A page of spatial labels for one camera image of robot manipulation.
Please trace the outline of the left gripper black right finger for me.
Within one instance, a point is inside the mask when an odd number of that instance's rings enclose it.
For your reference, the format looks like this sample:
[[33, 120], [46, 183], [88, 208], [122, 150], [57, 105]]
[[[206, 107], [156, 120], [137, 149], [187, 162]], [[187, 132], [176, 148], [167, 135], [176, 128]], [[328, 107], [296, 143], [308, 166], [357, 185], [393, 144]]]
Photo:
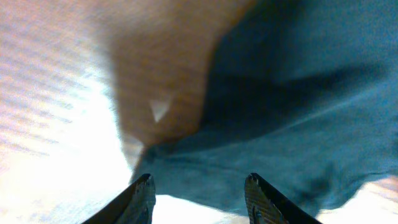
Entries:
[[244, 198], [250, 224], [322, 224], [257, 173], [246, 177]]

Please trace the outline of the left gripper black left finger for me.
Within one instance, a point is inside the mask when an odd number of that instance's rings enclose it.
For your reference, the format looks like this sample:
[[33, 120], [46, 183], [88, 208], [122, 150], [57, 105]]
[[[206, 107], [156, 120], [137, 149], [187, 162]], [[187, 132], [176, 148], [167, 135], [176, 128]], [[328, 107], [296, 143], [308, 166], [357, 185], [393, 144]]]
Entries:
[[143, 174], [83, 224], [151, 224], [155, 203], [154, 178]]

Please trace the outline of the dark green t-shirt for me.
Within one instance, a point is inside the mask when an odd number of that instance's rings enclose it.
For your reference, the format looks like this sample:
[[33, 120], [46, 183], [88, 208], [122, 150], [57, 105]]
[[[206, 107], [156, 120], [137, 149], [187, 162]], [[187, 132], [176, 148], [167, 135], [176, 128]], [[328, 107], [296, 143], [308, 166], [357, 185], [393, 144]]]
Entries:
[[136, 172], [238, 214], [256, 172], [311, 215], [397, 174], [397, 0], [259, 1], [218, 44], [199, 130]]

